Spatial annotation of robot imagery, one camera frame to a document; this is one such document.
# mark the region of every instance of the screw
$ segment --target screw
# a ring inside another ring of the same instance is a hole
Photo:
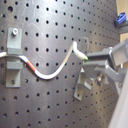
[[[12,84],[15,84],[15,80],[12,80]]]
[[[103,81],[103,79],[104,79],[104,75],[103,75],[103,73],[100,73],[100,74],[97,76],[97,78],[96,78],[96,80],[95,80],[95,83],[96,83],[97,85],[99,85],[99,86],[102,86],[102,81]]]
[[[18,34],[18,29],[17,29],[17,28],[14,28],[13,31],[12,31],[12,34],[13,34],[14,36],[16,36],[16,35]]]
[[[123,85],[122,85],[122,83],[119,83],[118,86],[121,89]]]

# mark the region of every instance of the cable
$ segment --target cable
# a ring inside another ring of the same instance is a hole
[[[31,68],[31,70],[35,73],[35,75],[37,75],[39,78],[41,79],[52,79],[54,78],[55,76],[57,76],[60,71],[62,70],[62,68],[64,67],[65,63],[67,62],[70,54],[72,53],[72,50],[74,51],[75,55],[81,59],[81,60],[84,60],[84,61],[87,61],[88,60],[88,57],[86,55],[84,55],[82,52],[80,52],[78,49],[77,49],[77,42],[74,41],[73,44],[70,46],[69,48],[69,51],[65,57],[65,59],[63,60],[62,64],[60,65],[60,67],[52,74],[50,75],[44,75],[42,73],[40,73],[34,66],[33,64],[28,60],[27,57],[25,57],[24,55],[21,55],[21,56],[14,56],[14,55],[8,55],[7,52],[2,52],[0,53],[0,58],[2,57],[7,57],[7,56],[12,56],[12,57],[18,57],[20,58],[21,60],[23,60],[25,63],[28,64],[28,66]]]

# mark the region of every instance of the mounting bracket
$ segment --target mounting bracket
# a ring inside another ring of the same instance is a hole
[[[20,87],[20,74],[23,64],[14,55],[22,55],[21,49],[22,41],[22,29],[20,28],[8,28],[7,38],[7,54],[11,57],[7,58],[6,68],[6,87]]]
[[[91,90],[91,86],[86,82],[87,77],[83,70],[83,68],[80,71],[79,78],[75,87],[74,97],[81,101],[83,97],[84,90],[87,88]]]

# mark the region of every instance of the metal plate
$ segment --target metal plate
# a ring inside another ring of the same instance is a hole
[[[113,24],[115,0],[1,0],[0,15],[0,51],[7,50],[8,27],[21,28],[24,55],[44,74],[59,67],[73,40],[82,52],[119,42]],[[74,99],[81,63],[72,53],[61,73],[49,81],[38,79],[24,65],[20,89],[7,89],[6,59],[0,59],[0,127],[106,128],[117,96],[110,86],[92,83],[81,102]]]

